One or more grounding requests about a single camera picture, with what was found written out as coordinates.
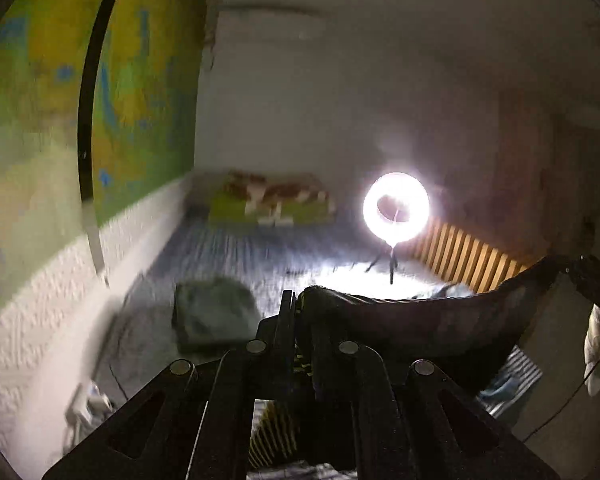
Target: tripod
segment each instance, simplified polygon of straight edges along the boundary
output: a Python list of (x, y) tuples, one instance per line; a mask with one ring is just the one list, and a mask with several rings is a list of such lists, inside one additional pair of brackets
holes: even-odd
[[(380, 261), (380, 258), (384, 255), (384, 252), (378, 254), (371, 264), (366, 268), (365, 272), (369, 272), (372, 267)], [(392, 247), (389, 251), (389, 284), (394, 284), (394, 270), (398, 267), (398, 258), (395, 257), (395, 247)]]

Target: white textured wallpaper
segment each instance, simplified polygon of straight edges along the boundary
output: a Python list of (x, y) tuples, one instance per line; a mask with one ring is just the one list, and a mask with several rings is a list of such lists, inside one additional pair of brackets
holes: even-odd
[[(111, 219), (100, 231), (109, 273), (174, 203), (188, 176), (174, 180)], [(0, 450), (8, 449), (18, 409), (51, 339), (97, 283), (86, 235), (59, 251), (0, 311)]]

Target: wall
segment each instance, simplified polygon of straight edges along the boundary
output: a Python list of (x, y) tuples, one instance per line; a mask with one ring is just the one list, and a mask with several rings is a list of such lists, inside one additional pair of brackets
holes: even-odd
[(99, 5), (16, 0), (0, 22), (0, 307), (82, 231), (75, 120)]
[(354, 207), (388, 170), (417, 174), (446, 200), (489, 192), (497, 92), (332, 23), (307, 41), (224, 40), (223, 27), (221, 14), (213, 68), (200, 79), (196, 170), (311, 171)]
[[(101, 66), (110, 93), (105, 100), (100, 79), (93, 118), (94, 177), (110, 171), (112, 198), (95, 190), (106, 286), (83, 232), (76, 147), (100, 1), (16, 0), (0, 22), (0, 449), (26, 478), (44, 471), (40, 460), (50, 465), (48, 454), (32, 453), (58, 449), (68, 399), (94, 364), (102, 335), (94, 313), (107, 311), (99, 301), (122, 304), (181, 217), (189, 185), (203, 0), (116, 0)], [(105, 112), (115, 128), (103, 126)], [(90, 324), (80, 324), (85, 316)], [(50, 365), (59, 355), (62, 366)], [(36, 418), (52, 397), (52, 417)]]
[(542, 217), (554, 148), (554, 120), (521, 92), (500, 93), (500, 133), (490, 214), (493, 236), (531, 260), (546, 254)]
[(600, 131), (559, 121), (548, 184), (544, 230), (552, 247), (600, 258)]
[(93, 115), (98, 224), (189, 171), (204, 0), (116, 0)]

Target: black cable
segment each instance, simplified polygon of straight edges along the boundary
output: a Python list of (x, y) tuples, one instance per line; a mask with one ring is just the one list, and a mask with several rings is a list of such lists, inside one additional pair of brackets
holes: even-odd
[(116, 377), (115, 373), (113, 373), (113, 368), (111, 367), (111, 364), (109, 364), (109, 371), (111, 372), (111, 375), (113, 376), (113, 380), (116, 381), (116, 384), (118, 385), (118, 387), (120, 388), (120, 391), (122, 392), (122, 395), (124, 395), (125, 397), (125, 402), (127, 402), (129, 400), (129, 397), (127, 396), (125, 389), (122, 387), (122, 384), (120, 384), (120, 381), (118, 380), (118, 378)]
[(575, 389), (575, 391), (569, 396), (569, 398), (565, 401), (565, 403), (558, 409), (557, 412), (555, 412), (552, 416), (550, 416), (546, 421), (544, 421), (542, 424), (540, 424), (540, 426), (538, 426), (537, 428), (535, 428), (531, 433), (529, 433), (524, 439), (522, 439), (522, 442), (525, 443), (527, 440), (529, 440), (532, 436), (534, 436), (538, 431), (542, 430), (542, 428), (544, 428), (547, 424), (549, 424), (552, 420), (554, 420), (555, 417), (557, 417), (558, 415), (560, 415), (560, 412), (567, 407), (567, 405), (573, 400), (573, 397), (576, 396), (576, 394), (580, 391), (581, 387), (583, 387), (586, 383), (587, 383), (587, 379), (589, 379), (590, 375), (594, 372), (594, 370), (598, 367), (598, 365), (600, 364), (600, 357), (599, 359), (596, 361), (596, 363), (593, 365), (593, 368), (591, 370), (589, 370), (589, 373), (587, 373), (587, 375), (584, 376), (584, 379), (582, 380), (582, 382), (578, 385), (578, 387)]

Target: painted mural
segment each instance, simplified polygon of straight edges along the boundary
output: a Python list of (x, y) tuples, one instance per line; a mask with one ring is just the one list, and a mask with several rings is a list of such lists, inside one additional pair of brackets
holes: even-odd
[(0, 307), (80, 234), (76, 118), (101, 0), (16, 0), (0, 22)]
[(193, 166), (205, 12), (204, 0), (116, 0), (93, 112), (99, 225)]

